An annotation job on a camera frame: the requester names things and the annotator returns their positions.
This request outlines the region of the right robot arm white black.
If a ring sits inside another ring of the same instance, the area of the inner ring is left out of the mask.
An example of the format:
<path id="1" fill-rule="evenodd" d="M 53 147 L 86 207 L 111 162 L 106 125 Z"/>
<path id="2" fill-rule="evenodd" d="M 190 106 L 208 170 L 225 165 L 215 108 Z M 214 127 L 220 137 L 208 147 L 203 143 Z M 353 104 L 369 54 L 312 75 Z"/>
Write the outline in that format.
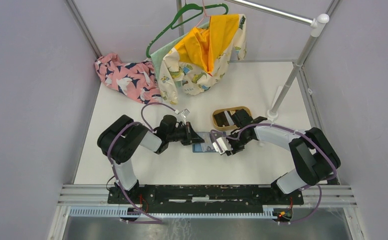
<path id="1" fill-rule="evenodd" d="M 237 129 L 218 139 L 215 149 L 220 154 L 230 156 L 241 152 L 252 140 L 272 143 L 290 152 L 295 167 L 272 182 L 273 202 L 283 204 L 295 190 L 337 177 L 341 162 L 321 129 L 294 130 L 270 123 L 262 116 L 252 118 L 244 109 L 231 115 L 231 120 Z"/>

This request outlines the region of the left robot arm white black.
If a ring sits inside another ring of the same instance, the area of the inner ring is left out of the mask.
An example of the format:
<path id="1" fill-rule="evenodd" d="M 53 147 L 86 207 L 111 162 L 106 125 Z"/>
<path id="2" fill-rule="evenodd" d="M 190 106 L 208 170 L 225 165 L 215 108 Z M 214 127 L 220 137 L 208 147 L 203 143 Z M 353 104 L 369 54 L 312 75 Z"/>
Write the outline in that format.
<path id="1" fill-rule="evenodd" d="M 190 122 L 178 121 L 175 116 L 165 115 L 158 127 L 150 130 L 122 115 L 97 139 L 97 146 L 111 163 L 116 177 L 116 186 L 120 188 L 120 197 L 132 204 L 139 197 L 139 180 L 135 176 L 131 158 L 139 146 L 159 155 L 169 143 L 180 142 L 183 146 L 204 143 Z"/>

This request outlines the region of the teal card holder wallet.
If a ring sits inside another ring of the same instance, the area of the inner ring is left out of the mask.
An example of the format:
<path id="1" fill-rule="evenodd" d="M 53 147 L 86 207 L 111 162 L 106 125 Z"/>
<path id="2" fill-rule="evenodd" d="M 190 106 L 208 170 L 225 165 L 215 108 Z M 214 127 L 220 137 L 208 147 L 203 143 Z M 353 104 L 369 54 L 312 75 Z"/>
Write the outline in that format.
<path id="1" fill-rule="evenodd" d="M 225 151 L 228 150 L 228 146 L 223 141 L 220 141 L 220 143 L 219 143 L 220 148 L 217 148 L 217 150 L 215 150 L 214 145 L 213 145 L 214 141 L 210 137 L 209 132 L 198 132 L 197 134 L 199 137 L 201 137 L 204 140 L 204 142 L 203 143 L 195 143 L 192 146 L 193 153 L 219 153 L 219 154 L 223 154 Z"/>

